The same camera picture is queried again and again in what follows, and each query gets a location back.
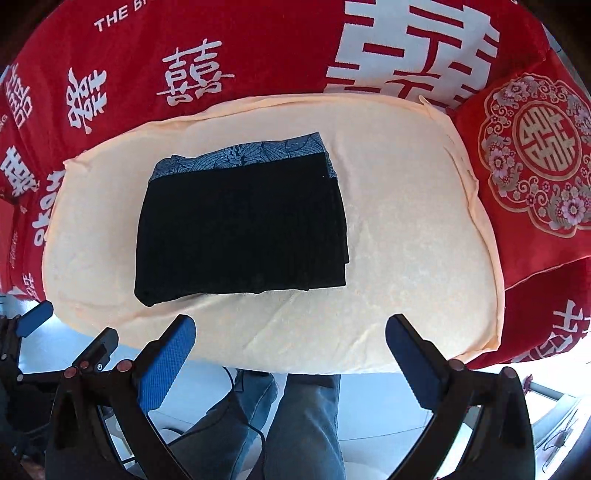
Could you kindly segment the black shorts with grey waistband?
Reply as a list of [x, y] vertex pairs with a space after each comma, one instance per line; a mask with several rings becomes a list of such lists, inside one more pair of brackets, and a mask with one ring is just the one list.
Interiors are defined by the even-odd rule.
[[342, 287], [349, 263], [338, 176], [320, 133], [160, 160], [138, 222], [134, 295]]

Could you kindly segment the peach cushion cloth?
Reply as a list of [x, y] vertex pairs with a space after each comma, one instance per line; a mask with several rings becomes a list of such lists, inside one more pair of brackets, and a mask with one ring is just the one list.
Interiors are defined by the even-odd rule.
[[[153, 307], [134, 296], [140, 208], [155, 164], [223, 147], [318, 133], [348, 224], [342, 288], [193, 295]], [[427, 103], [377, 94], [250, 97], [149, 122], [69, 159], [53, 204], [42, 284], [55, 314], [141, 348], [184, 313], [191, 355], [301, 374], [389, 373], [397, 313], [448, 358], [497, 349], [505, 307], [495, 235], [466, 148]]]

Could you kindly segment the red bedspread with white characters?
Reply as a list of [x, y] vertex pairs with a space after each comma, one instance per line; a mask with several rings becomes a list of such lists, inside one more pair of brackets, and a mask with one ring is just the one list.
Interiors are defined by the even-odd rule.
[[[517, 1], [65, 1], [1, 84], [4, 291], [49, 300], [42, 255], [65, 164], [105, 141], [276, 95], [391, 96], [455, 126], [470, 98], [549, 50]], [[464, 362], [542, 360], [587, 335], [590, 255], [504, 288], [499, 347]]]

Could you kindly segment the red floral embroidered pillow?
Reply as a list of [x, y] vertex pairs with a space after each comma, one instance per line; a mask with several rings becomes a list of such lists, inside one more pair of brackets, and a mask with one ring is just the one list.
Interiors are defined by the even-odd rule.
[[553, 50], [453, 116], [505, 285], [590, 255], [590, 100]]

